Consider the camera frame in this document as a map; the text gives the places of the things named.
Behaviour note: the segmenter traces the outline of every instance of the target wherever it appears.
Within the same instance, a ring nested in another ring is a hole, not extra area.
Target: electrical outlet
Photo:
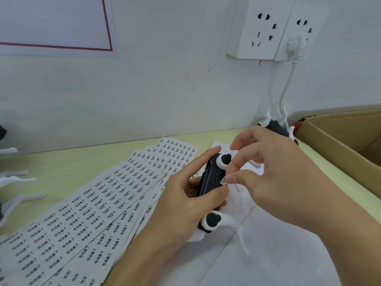
[[[284,0],[236,0],[226,54],[274,59],[292,7]]]
[[[328,10],[329,8],[295,3],[274,60],[290,61],[293,59],[293,56],[286,52],[287,42],[290,37],[300,33],[306,38],[309,51],[324,23]]]

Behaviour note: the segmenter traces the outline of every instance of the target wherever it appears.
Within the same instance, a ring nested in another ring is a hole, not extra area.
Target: open cardboard box
[[[381,109],[309,116],[296,137],[381,199]]]

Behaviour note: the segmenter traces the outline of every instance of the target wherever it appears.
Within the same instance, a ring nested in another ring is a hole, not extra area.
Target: light green desk
[[[228,129],[180,135],[174,138],[199,147],[198,155],[200,155],[211,146],[214,140],[231,143],[236,134],[242,130]],[[135,149],[144,149],[145,146],[155,144],[158,140],[153,138],[2,158],[0,172],[29,169],[26,177],[38,178],[36,183],[18,183],[1,188],[2,203],[19,195],[45,192],[48,196],[21,204],[10,215],[6,225],[0,229],[0,235],[13,233],[98,174],[115,166],[120,160],[127,159]],[[344,192],[381,223],[380,199],[327,162],[306,144],[300,142],[299,146]]]

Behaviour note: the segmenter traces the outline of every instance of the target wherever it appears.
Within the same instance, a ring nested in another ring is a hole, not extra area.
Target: left hand
[[[148,240],[169,259],[189,240],[208,212],[217,206],[226,206],[227,186],[195,197],[201,177],[191,178],[220,150],[220,146],[208,149],[169,178],[155,211],[136,239]]]

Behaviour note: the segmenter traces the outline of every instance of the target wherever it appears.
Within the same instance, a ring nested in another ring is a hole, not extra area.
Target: fingernail
[[[229,194],[229,188],[227,186],[222,186],[221,191],[224,193],[224,197],[227,197]]]
[[[226,182],[228,184],[236,184],[237,183],[237,179],[236,179],[236,177],[233,174],[229,174],[229,175],[226,176]]]

